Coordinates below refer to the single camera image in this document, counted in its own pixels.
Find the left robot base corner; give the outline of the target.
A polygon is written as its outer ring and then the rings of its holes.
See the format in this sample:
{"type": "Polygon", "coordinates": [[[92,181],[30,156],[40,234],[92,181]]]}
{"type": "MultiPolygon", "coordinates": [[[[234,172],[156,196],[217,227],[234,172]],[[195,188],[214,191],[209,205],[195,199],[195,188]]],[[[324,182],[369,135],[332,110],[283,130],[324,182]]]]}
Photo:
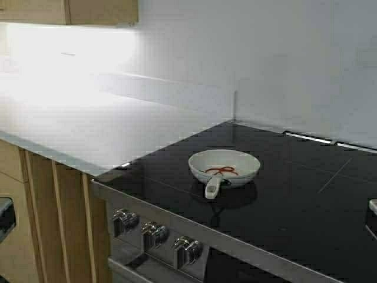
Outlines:
{"type": "Polygon", "coordinates": [[[16,227],[14,203],[11,198],[1,198],[1,242],[16,227]]]}

